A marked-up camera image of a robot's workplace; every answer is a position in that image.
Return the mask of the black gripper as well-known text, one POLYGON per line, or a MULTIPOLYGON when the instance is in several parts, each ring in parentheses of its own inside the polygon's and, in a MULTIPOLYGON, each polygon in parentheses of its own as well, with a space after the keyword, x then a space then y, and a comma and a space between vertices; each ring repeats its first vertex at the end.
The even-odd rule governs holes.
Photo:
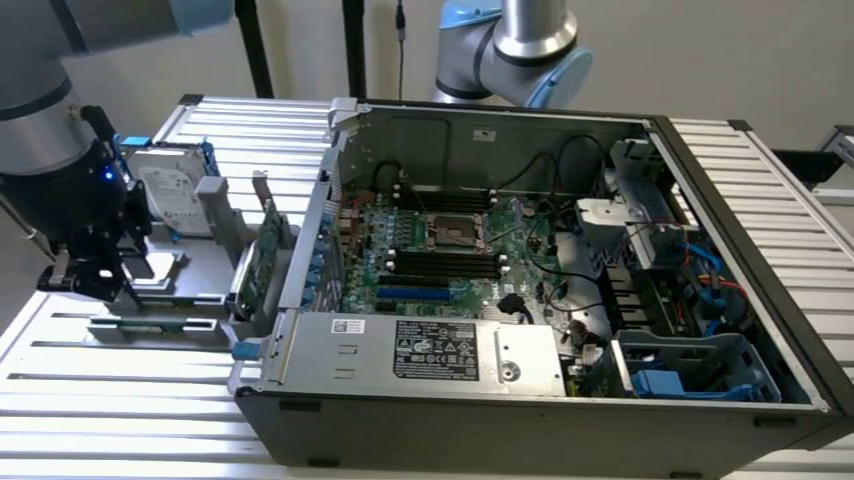
POLYGON ((38 175, 2 176, 2 194, 47 241, 54 263, 38 289, 112 302, 131 293, 126 272, 144 265, 152 232, 144 184, 127 181, 102 143, 70 165, 38 175))

